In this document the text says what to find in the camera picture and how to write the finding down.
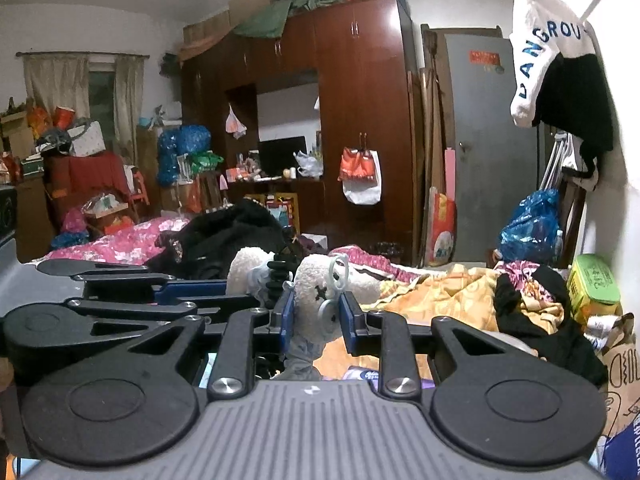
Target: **green container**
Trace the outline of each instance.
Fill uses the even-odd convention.
[[[574,318],[586,324],[589,316],[622,314],[620,290],[609,266],[597,254],[580,254],[566,282]]]

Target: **white wall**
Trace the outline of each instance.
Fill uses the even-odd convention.
[[[0,109],[9,97],[25,100],[22,60],[30,50],[87,50],[149,54],[142,115],[175,99],[170,79],[159,75],[165,52],[176,52],[183,23],[104,7],[25,4],[0,6]]]
[[[606,258],[626,312],[640,317],[640,66],[634,62],[640,0],[602,0],[589,16],[602,55],[618,128],[598,187],[588,194],[579,249]]]
[[[314,110],[318,83],[258,94],[258,137],[260,140],[304,136],[306,150],[316,143],[320,112]]]
[[[414,22],[415,53],[424,66],[420,24],[431,28],[499,25],[505,38],[511,33],[513,0],[407,0]]]

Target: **gray door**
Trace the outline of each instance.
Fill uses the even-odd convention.
[[[513,124],[509,40],[447,34],[456,122],[457,262],[484,262],[518,202],[538,187],[535,128]]]

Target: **black circular pad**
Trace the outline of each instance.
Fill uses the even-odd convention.
[[[181,350],[154,354],[153,343],[145,341],[144,352],[136,350],[139,343],[126,343],[31,388],[21,411],[37,450],[62,463],[118,466],[148,458],[182,438],[198,415],[196,394],[175,371]]]
[[[533,468],[588,457],[606,421],[592,384],[520,352],[462,362],[436,388],[430,415],[472,455]]]

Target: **white plastic bag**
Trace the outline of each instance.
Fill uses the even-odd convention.
[[[382,194],[382,172],[378,152],[369,150],[376,165],[374,180],[360,180],[348,178],[342,181],[342,192],[349,202],[356,205],[374,205],[380,202]]]
[[[302,152],[294,153],[293,156],[296,158],[296,162],[299,165],[298,174],[300,176],[319,178],[322,176],[322,173],[324,173],[322,162],[317,160],[314,156],[307,155]]]
[[[226,132],[233,134],[234,139],[239,139],[246,133],[246,126],[238,120],[231,105],[229,105],[229,115],[226,118]]]

